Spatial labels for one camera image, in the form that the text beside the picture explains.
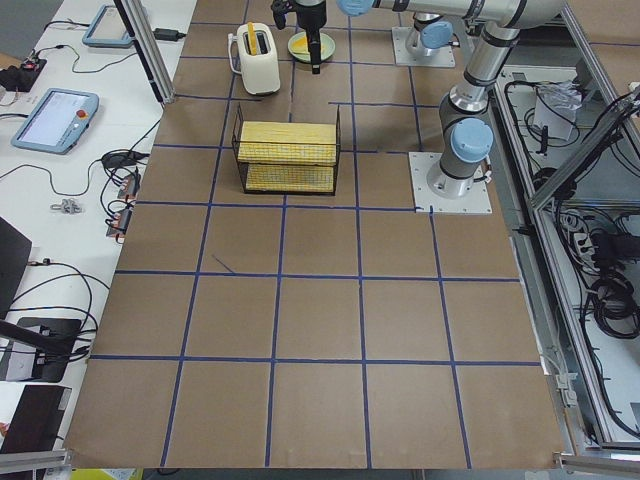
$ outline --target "white toaster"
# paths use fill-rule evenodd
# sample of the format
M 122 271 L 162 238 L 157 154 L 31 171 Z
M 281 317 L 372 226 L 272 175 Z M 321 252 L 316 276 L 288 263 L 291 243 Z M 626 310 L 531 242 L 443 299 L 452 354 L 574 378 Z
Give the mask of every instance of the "white toaster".
M 240 70 L 233 64 L 231 47 L 236 43 Z M 236 35 L 229 34 L 229 64 L 234 73 L 242 75 L 244 88 L 251 95 L 269 95 L 280 89 L 278 51 L 271 30 L 263 23 L 246 23 Z

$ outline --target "yellow plate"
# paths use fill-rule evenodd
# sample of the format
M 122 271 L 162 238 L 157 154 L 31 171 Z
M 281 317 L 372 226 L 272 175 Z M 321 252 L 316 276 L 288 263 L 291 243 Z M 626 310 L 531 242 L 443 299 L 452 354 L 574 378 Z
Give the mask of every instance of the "yellow plate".
M 322 44 L 320 58 L 322 58 L 322 61 L 324 62 L 336 51 L 336 42 L 334 42 L 333 38 L 326 33 L 320 33 L 320 43 Z M 287 49 L 296 60 L 303 63 L 309 63 L 311 61 L 309 50 L 306 46 L 305 32 L 296 33 L 291 37 L 287 44 Z

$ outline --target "brown cardboard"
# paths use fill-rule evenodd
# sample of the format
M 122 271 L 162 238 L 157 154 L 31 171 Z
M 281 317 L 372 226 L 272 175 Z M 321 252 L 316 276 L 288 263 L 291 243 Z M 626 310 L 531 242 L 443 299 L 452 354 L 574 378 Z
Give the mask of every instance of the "brown cardboard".
M 435 217 L 442 273 L 446 277 L 518 278 L 502 218 L 493 215 Z
M 629 93 L 629 84 L 638 82 L 640 45 L 593 45 L 593 51 L 607 72 L 607 77 L 618 95 Z
M 449 360 L 437 282 L 366 281 L 364 315 L 367 358 Z
M 285 278 L 278 358 L 361 359 L 357 280 Z
M 215 207 L 202 257 L 205 272 L 276 273 L 282 211 Z
M 201 277 L 187 354 L 270 357 L 275 297 L 273 278 Z
M 366 466 L 362 367 L 276 367 L 271 466 Z
M 413 187 L 406 155 L 358 155 L 360 205 L 413 208 Z
M 599 0 L 569 0 L 568 3 L 589 42 L 640 44 L 635 0 L 615 0 L 607 5 L 606 14 Z
M 118 269 L 195 271 L 206 214 L 199 206 L 136 205 Z
M 167 467 L 261 467 L 268 391 L 266 364 L 185 365 Z
M 475 468 L 553 468 L 548 452 L 563 447 L 540 373 L 539 367 L 458 368 Z
M 262 2 L 246 17 L 246 2 L 219 3 L 201 0 L 193 20 L 272 22 Z M 333 60 L 383 65 L 311 76 L 288 61 L 295 29 L 272 29 L 282 87 L 268 97 L 248 97 L 210 58 L 226 56 L 236 25 L 189 28 L 176 88 L 213 98 L 165 111 L 140 194 L 154 204 L 136 206 L 67 438 L 75 466 L 552 465 L 556 418 L 494 192 L 490 216 L 435 216 L 438 278 L 407 157 L 385 153 L 442 150 L 437 110 L 422 105 L 460 68 L 414 69 L 414 105 L 408 70 L 388 66 L 389 28 L 411 14 L 374 12 L 351 24 L 384 30 L 348 31 L 328 9 L 341 28 L 326 30 Z M 246 120 L 333 123 L 337 103 L 335 197 L 242 193 L 229 148 L 238 105 Z
M 0 52 L 0 69 L 10 66 L 17 67 L 18 65 L 20 65 L 20 60 Z
M 160 465 L 177 369 L 163 360 L 89 361 L 65 439 L 73 466 Z
M 445 295 L 456 359 L 540 359 L 520 283 L 447 282 Z
M 413 212 L 362 212 L 362 271 L 370 276 L 434 277 L 431 225 Z
M 283 271 L 357 275 L 356 216 L 351 211 L 287 211 Z
M 217 150 L 154 148 L 138 199 L 207 203 L 217 157 Z
M 448 366 L 367 368 L 374 468 L 466 468 Z
M 116 275 L 93 353 L 180 355 L 193 282 L 190 275 Z

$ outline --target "white table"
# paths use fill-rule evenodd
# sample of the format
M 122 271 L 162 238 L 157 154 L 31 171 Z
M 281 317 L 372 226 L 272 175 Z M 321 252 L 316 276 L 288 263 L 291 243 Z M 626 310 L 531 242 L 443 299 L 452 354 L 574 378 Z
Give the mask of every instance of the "white table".
M 153 28 L 171 28 L 187 32 L 197 0 L 146 0 Z M 65 0 L 55 20 L 73 19 L 90 23 L 104 0 Z M 92 70 L 106 63 L 121 59 L 134 50 L 95 49 L 82 44 L 83 29 L 67 29 L 59 24 L 48 28 L 36 45 L 36 50 L 57 44 L 73 46 L 80 54 L 76 68 Z M 174 75 L 183 41 L 160 42 L 160 51 L 171 76 Z M 86 185 L 88 165 L 105 152 L 129 148 L 162 115 L 151 87 L 142 69 L 140 60 L 134 56 L 124 62 L 110 66 L 100 73 L 76 74 L 71 72 L 75 59 L 69 48 L 43 52 L 48 63 L 29 93 L 20 94 L 18 101 L 10 107 L 0 107 L 0 113 L 28 114 L 48 88 L 58 87 L 93 92 L 100 97 L 100 108 L 89 129 L 80 138 L 77 146 L 66 155 L 53 155 L 20 150 L 10 145 L 10 139 L 23 119 L 0 120 L 0 175 L 20 164 L 33 164 L 48 168 L 54 176 L 54 184 L 62 192 L 80 192 Z M 7 94 L 3 103 L 11 100 Z M 136 150 L 149 152 L 155 131 L 143 140 Z M 107 283 L 111 282 L 120 254 L 120 246 L 107 238 L 105 213 L 99 196 L 107 177 L 97 164 L 92 168 L 89 191 L 77 201 L 84 211 L 76 215 L 64 215 L 50 210 L 50 205 L 60 203 L 64 197 L 57 196 L 49 187 L 45 172 L 21 169 L 0 181 L 0 216 L 20 230 L 33 242 L 32 260 L 45 257 L 53 261 L 74 265 L 83 273 L 94 275 Z M 116 198 L 117 189 L 110 185 L 105 199 Z M 18 293 L 25 291 L 48 278 L 72 273 L 62 267 L 28 267 Z M 92 313 L 100 319 L 107 298 L 107 291 L 96 282 L 92 283 L 94 305 Z M 68 305 L 85 308 L 86 287 L 79 277 L 69 277 L 52 282 L 20 299 L 15 308 Z M 65 310 L 37 312 L 11 312 L 7 320 L 17 322 L 24 316 L 82 318 L 80 313 Z M 82 379 L 86 369 L 84 361 L 68 365 L 60 385 L 72 388 L 60 435 L 65 436 Z M 0 382 L 0 422 L 9 422 L 17 406 L 24 383 Z

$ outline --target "metal mounting plate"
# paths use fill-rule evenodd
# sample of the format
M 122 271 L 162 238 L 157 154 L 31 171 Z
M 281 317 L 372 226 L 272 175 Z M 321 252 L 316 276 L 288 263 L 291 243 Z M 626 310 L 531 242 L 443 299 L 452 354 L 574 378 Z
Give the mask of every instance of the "metal mounting plate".
M 410 152 L 411 182 L 413 183 L 413 201 L 417 213 L 455 213 L 461 215 L 489 215 L 492 213 L 487 185 L 474 183 L 467 195 L 458 200 L 449 200 L 435 194 L 427 185 L 427 173 L 433 164 L 440 160 L 440 153 Z M 476 177 L 482 176 L 478 167 Z
M 412 29 L 413 27 L 393 27 L 391 29 L 396 65 L 437 68 L 454 68 L 456 66 L 451 47 L 442 47 L 438 53 L 431 57 L 414 57 L 411 55 L 407 51 L 407 47 L 405 47 L 405 41 Z

